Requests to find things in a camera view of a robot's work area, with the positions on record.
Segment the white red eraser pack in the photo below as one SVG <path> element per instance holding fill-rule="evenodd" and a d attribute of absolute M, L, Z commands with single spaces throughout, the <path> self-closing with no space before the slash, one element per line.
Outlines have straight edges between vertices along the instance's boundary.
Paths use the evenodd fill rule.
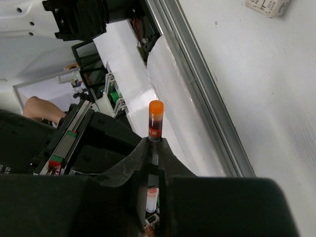
<path fill-rule="evenodd" d="M 245 6 L 268 18 L 282 16 L 291 0 L 246 0 Z"/>

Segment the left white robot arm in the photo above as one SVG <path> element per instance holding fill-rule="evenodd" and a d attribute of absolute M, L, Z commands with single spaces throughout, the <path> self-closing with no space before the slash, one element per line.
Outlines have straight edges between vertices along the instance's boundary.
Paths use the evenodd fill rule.
<path fill-rule="evenodd" d="M 1 39 L 92 40 L 107 25 L 144 16 L 142 0 L 2 0 Z"/>

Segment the red pen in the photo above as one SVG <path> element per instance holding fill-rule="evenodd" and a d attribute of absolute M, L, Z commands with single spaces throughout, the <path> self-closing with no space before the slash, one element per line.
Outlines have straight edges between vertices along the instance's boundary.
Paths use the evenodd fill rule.
<path fill-rule="evenodd" d="M 152 157 L 150 163 L 158 165 L 158 142 L 162 136 L 163 102 L 154 100 L 149 103 L 149 134 L 148 138 L 152 143 Z M 146 211 L 155 212 L 157 208 L 158 188 L 149 188 L 147 191 Z"/>

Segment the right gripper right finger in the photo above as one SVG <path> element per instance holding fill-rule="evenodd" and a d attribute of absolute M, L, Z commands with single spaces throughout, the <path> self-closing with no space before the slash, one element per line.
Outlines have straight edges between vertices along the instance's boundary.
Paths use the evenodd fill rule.
<path fill-rule="evenodd" d="M 164 237 L 297 237 L 279 185 L 267 178 L 198 177 L 158 146 L 160 226 Z"/>

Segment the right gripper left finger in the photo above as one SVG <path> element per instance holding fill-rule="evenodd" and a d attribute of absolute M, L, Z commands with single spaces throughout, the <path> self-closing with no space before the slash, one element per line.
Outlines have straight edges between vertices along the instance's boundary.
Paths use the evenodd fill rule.
<path fill-rule="evenodd" d="M 136 237 L 144 228 L 149 140 L 95 178 L 0 177 L 3 237 Z"/>

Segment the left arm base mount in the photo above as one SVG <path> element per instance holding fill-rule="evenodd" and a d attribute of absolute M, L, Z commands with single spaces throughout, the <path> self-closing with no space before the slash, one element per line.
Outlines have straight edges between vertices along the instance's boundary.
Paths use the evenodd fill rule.
<path fill-rule="evenodd" d="M 147 16 L 132 18 L 129 22 L 137 39 L 137 49 L 147 65 L 149 54 L 160 37 L 160 33 Z"/>

